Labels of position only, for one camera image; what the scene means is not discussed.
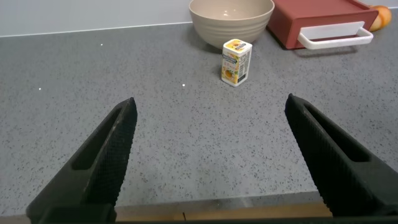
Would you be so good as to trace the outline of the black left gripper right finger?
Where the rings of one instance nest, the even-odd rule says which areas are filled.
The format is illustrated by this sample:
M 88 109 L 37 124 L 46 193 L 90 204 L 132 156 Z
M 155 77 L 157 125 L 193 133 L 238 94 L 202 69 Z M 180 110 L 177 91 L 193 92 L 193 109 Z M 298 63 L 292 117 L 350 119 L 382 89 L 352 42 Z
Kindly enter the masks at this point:
M 397 215 L 397 171 L 308 101 L 290 94 L 285 115 L 320 196 L 334 216 Z

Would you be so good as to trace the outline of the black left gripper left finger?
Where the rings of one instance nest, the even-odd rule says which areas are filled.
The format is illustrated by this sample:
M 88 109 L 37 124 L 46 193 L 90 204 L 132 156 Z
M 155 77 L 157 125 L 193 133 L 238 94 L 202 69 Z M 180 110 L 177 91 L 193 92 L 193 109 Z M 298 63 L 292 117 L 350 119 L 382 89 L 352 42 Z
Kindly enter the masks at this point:
M 118 103 L 29 204 L 29 220 L 113 223 L 136 123 L 134 99 Z

